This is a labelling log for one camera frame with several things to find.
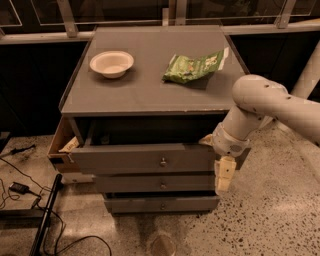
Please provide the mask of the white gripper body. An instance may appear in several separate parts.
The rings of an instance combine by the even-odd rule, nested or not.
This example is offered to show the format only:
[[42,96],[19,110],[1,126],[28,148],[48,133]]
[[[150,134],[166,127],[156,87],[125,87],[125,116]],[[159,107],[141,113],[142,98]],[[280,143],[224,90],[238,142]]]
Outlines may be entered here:
[[212,133],[212,147],[221,156],[238,157],[248,147],[249,140],[239,140],[229,135],[222,123],[219,123]]

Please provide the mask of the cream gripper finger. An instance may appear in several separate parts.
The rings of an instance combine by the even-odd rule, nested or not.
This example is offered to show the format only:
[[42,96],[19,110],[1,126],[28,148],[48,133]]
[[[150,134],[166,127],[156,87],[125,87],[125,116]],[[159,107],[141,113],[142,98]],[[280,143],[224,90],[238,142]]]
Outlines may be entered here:
[[231,156],[223,156],[214,162],[215,192],[227,192],[236,170],[236,161]]
[[198,143],[200,145],[205,145],[205,146],[213,146],[213,139],[212,139],[212,135],[208,134],[206,136],[204,136],[203,138],[201,138]]

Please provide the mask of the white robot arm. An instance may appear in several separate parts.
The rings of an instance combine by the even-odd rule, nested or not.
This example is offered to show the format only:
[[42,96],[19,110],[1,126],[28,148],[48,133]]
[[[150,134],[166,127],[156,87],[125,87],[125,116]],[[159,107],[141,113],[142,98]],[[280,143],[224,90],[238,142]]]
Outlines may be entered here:
[[320,103],[308,97],[320,79],[320,43],[292,91],[259,75],[245,75],[232,88],[235,105],[213,133],[200,140],[220,156],[214,162],[215,192],[226,192],[236,158],[248,148],[249,134],[276,119],[314,145],[320,145]]

